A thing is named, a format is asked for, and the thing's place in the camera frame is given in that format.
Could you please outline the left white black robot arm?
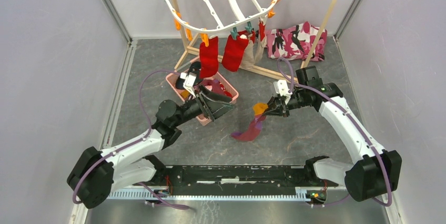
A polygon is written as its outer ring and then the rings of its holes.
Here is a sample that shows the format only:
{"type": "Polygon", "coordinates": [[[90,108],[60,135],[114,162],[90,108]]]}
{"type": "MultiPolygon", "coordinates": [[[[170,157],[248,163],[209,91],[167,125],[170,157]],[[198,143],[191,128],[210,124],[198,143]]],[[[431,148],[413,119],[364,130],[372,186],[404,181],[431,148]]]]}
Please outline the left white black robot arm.
{"type": "Polygon", "coordinates": [[[165,171],[149,155],[171,146],[181,135],[178,126],[203,115],[212,121],[234,109],[230,97],[199,87],[195,98],[182,105],[167,99],[158,105],[155,123],[140,135],[105,149],[91,146],[80,155],[67,177],[72,201],[87,209],[100,205],[114,191],[140,182],[153,186],[165,180],[165,171]]]}

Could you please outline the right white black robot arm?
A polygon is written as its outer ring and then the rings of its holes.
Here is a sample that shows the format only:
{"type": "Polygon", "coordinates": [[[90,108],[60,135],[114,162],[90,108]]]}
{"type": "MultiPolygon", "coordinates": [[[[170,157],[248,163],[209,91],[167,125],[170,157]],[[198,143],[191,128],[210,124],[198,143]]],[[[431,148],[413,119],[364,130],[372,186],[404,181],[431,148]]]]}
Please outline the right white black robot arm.
{"type": "Polygon", "coordinates": [[[273,96],[265,116],[288,117],[290,111],[312,107],[335,130],[346,147],[351,163],[335,161],[328,156],[308,159],[304,180],[317,186],[324,180],[344,186],[357,202],[373,199],[389,207],[397,190],[402,157],[396,150],[386,150],[365,129],[350,109],[340,88],[323,83],[314,66],[296,71],[298,82],[280,79],[273,83],[273,96]]]}

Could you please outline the beige sock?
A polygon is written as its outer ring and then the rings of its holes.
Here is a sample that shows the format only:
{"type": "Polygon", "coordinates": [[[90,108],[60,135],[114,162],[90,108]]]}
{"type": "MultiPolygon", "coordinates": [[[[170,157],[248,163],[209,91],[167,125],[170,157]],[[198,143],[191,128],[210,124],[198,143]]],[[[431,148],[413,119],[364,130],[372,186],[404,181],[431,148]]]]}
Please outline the beige sock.
{"type": "Polygon", "coordinates": [[[267,39],[265,35],[265,23],[263,21],[259,22],[259,33],[258,33],[258,40],[257,40],[257,49],[254,54],[254,64],[260,62],[265,46],[267,44],[267,39]]]}

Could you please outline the red sock with white pompom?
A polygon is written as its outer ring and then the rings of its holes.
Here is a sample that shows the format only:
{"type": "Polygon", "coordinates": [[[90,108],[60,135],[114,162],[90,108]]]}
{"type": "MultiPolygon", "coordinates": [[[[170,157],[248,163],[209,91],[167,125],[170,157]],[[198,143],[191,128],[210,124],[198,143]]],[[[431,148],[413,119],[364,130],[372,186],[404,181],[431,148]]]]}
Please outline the red sock with white pompom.
{"type": "Polygon", "coordinates": [[[239,32],[236,39],[231,35],[228,36],[221,64],[231,72],[236,72],[242,61],[245,49],[249,44],[249,33],[239,32]]]}

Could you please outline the maroon purple sock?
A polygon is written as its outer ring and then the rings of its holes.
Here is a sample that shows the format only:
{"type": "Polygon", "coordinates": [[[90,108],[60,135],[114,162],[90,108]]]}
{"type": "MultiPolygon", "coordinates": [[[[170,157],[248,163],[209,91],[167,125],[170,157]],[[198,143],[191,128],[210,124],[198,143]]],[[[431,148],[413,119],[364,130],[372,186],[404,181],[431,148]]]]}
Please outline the maroon purple sock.
{"type": "Polygon", "coordinates": [[[254,141],[262,131],[262,123],[266,119],[264,112],[268,108],[266,103],[257,103],[253,106],[254,119],[250,122],[248,129],[244,132],[234,132],[231,137],[237,141],[254,141]]]}
{"type": "Polygon", "coordinates": [[[204,79],[200,84],[211,92],[233,98],[233,95],[227,91],[225,86],[217,79],[204,79]]]}

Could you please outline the white round clip hanger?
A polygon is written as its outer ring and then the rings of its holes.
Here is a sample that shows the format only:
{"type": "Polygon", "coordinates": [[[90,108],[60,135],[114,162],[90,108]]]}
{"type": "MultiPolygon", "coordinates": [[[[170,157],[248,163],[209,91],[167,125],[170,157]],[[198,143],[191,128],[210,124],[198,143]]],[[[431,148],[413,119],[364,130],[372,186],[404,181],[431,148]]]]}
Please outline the white round clip hanger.
{"type": "Polygon", "coordinates": [[[274,16],[280,0],[164,0],[181,37],[192,40],[194,34],[208,45],[210,38],[245,29],[251,32],[256,21],[274,16]]]}

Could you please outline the plain red sock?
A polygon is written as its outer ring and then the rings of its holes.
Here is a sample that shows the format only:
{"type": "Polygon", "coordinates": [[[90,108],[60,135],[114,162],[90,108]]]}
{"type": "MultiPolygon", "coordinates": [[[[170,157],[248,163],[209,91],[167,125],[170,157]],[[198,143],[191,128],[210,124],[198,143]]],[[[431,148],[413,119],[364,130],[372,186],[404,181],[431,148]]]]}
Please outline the plain red sock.
{"type": "Polygon", "coordinates": [[[200,78],[208,78],[215,75],[218,71],[218,41],[214,36],[208,39],[208,46],[202,42],[199,47],[199,59],[201,63],[200,78]]]}

